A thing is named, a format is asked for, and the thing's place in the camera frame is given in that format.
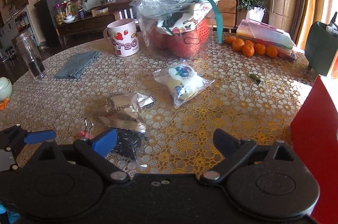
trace green ribbon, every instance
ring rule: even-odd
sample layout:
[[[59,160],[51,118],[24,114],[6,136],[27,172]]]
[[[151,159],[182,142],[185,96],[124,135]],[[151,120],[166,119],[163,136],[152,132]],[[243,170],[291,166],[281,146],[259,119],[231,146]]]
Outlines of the green ribbon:
[[[215,13],[215,19],[216,19],[216,29],[217,29],[217,37],[218,37],[218,43],[222,43],[222,33],[223,33],[223,17],[221,13],[219,12],[219,9],[216,5],[216,3],[213,0],[207,0],[211,3],[212,9]]]

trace gray cloth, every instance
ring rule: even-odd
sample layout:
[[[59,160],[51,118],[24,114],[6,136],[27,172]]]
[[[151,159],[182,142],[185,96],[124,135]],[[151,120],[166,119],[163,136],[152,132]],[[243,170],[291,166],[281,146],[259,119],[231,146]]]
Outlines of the gray cloth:
[[[68,62],[55,75],[55,79],[78,79],[84,69],[100,56],[98,51],[76,53],[71,56]]]

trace floral patterned tablecloth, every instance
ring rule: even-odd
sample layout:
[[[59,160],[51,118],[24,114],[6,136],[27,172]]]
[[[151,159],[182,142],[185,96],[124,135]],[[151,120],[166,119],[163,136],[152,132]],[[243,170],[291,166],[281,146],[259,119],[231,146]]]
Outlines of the floral patterned tablecloth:
[[[98,50],[102,55],[78,80],[55,80],[57,71],[75,53]],[[127,169],[149,173],[201,173],[222,160],[213,146],[213,132],[222,128],[237,138],[251,138],[260,144],[277,139],[291,142],[288,126],[314,83],[316,74],[308,71],[303,54],[291,63],[266,56],[247,58],[227,44],[216,44],[212,38],[206,56],[190,62],[207,79],[216,79],[209,88],[174,109],[164,86],[153,79],[153,71],[173,62],[155,59],[141,49],[137,54],[119,58],[102,39],[82,44],[44,61],[48,74],[35,82],[26,73],[13,85],[8,107],[0,111],[0,130],[15,124],[24,129],[53,129],[57,143],[68,144],[84,129],[83,119],[112,92],[141,92],[157,101],[143,114],[149,125],[142,164],[136,166],[108,159]],[[256,85],[249,74],[261,79]],[[97,135],[104,128],[95,125]],[[26,145],[17,158],[23,166],[37,149]]]

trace white mug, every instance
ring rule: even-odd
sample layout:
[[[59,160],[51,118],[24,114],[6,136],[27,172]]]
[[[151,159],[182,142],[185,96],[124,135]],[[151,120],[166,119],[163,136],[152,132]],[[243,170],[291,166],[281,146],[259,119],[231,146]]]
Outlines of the white mug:
[[[134,19],[110,23],[104,30],[104,38],[113,45],[114,54],[118,57],[130,56],[140,50]]]

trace glass tumbler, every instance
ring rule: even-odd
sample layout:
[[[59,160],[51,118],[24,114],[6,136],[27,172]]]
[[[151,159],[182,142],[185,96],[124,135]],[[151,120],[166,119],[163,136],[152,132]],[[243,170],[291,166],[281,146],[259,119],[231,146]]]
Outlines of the glass tumbler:
[[[46,75],[46,69],[32,35],[29,32],[22,33],[16,37],[16,41],[21,56],[34,80],[38,81],[42,79]]]

